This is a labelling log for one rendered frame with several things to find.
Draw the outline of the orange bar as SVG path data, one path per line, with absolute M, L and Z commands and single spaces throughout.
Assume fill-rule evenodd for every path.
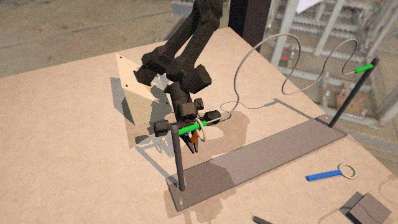
M 200 124 L 201 129 L 202 129 L 202 131 L 203 131 L 203 138 L 202 138 L 202 136 L 201 136 L 199 130 L 196 129 L 196 131 L 193 133 L 192 137 L 190 138 L 190 139 L 191 139 L 191 142 L 192 142 L 192 145 L 194 144 L 194 142 L 195 142 L 198 138 L 200 138 L 201 141 L 203 141 L 203 142 L 206 141 L 206 132 L 205 132 L 205 129 L 204 129 L 204 127 L 203 127 L 203 124 L 202 124 L 202 122 L 201 122 L 198 118 L 195 119 L 195 124 L 197 124 L 197 122 Z

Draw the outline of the blue bar with beige loop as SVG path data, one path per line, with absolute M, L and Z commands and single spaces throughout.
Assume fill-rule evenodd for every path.
M 355 171 L 355 175 L 353 177 L 349 177 L 349 176 L 345 175 L 341 171 L 341 166 L 342 165 L 347 165 L 347 166 L 352 167 L 353 170 Z M 341 175 L 341 174 L 343 176 L 345 176 L 346 178 L 349 178 L 349 179 L 354 179 L 357 176 L 356 169 L 352 165 L 347 164 L 347 163 L 342 163 L 342 164 L 339 165 L 339 170 L 334 170 L 334 171 L 325 172 L 325 173 L 321 173 L 321 174 L 315 174 L 315 175 L 308 175 L 308 176 L 306 176 L 306 178 L 307 178 L 308 181 L 311 181 L 311 180 L 317 180 L 317 179 L 322 179 L 322 178 L 326 178 L 326 177 L 332 177 L 332 176 Z

